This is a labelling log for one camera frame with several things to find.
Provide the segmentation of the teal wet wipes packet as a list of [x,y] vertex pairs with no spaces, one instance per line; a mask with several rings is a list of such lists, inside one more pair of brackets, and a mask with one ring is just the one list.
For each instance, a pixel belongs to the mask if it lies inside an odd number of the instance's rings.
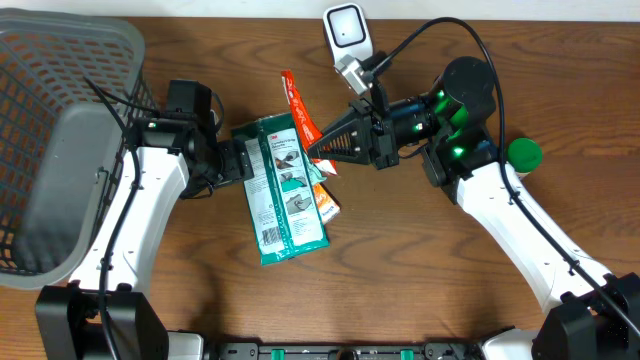
[[313,162],[307,162],[306,169],[312,186],[327,180],[327,177],[323,175]]

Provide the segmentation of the small orange snack box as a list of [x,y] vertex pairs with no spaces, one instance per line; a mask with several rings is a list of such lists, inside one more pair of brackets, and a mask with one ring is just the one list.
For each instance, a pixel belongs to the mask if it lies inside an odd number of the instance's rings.
[[313,192],[321,221],[326,225],[340,213],[341,208],[321,183],[313,186]]

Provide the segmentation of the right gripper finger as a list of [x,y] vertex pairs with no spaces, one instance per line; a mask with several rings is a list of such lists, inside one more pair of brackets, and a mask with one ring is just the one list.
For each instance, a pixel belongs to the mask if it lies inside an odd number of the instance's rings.
[[323,143],[370,143],[371,104],[368,99],[353,100],[347,110],[323,131]]
[[360,130],[327,131],[308,148],[307,154],[314,159],[369,165],[371,163],[369,155],[371,148],[372,142],[368,132]]

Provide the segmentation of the red Nescafe coffee sachet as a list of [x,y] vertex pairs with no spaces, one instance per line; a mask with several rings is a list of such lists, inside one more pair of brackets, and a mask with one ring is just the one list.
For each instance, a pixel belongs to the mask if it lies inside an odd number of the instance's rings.
[[[283,70],[281,79],[285,92],[285,97],[293,117],[295,127],[300,138],[303,150],[307,152],[309,148],[323,137],[323,134],[312,121],[311,116],[302,100],[302,97],[295,85],[294,75],[291,70]],[[309,155],[311,162],[329,176],[337,176],[336,163],[333,160],[320,159]]]

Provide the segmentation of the green white 3M package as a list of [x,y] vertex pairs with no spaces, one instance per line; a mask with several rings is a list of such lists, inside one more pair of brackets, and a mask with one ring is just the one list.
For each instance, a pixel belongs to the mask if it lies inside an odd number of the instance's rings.
[[294,119],[284,113],[231,131],[246,147],[253,177],[244,182],[263,266],[329,246]]

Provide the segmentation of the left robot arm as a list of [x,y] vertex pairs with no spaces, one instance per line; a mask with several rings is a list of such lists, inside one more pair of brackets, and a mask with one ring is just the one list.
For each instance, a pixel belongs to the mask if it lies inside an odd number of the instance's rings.
[[137,118],[115,197],[65,286],[42,288],[35,314],[49,359],[208,359],[204,336],[169,331],[153,310],[153,267],[185,190],[252,178],[243,141],[217,141],[195,120]]

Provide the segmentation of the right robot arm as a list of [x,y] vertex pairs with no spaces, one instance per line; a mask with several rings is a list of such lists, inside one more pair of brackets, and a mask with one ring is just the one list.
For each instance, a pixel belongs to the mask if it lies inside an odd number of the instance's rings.
[[336,71],[356,93],[348,111],[309,148],[310,156],[379,169],[419,145],[430,183],[476,220],[532,289],[545,321],[537,331],[503,330],[471,347],[478,359],[635,359],[639,278],[615,276],[586,254],[538,205],[495,145],[494,67],[474,57],[447,65],[427,93],[389,102],[375,66],[381,55],[344,56]]

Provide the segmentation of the green lid white jar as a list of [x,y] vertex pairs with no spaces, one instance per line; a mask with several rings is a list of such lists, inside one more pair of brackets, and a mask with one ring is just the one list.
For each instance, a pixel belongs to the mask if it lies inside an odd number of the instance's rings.
[[530,138],[517,138],[507,148],[507,160],[515,173],[525,177],[534,171],[543,160],[541,147]]

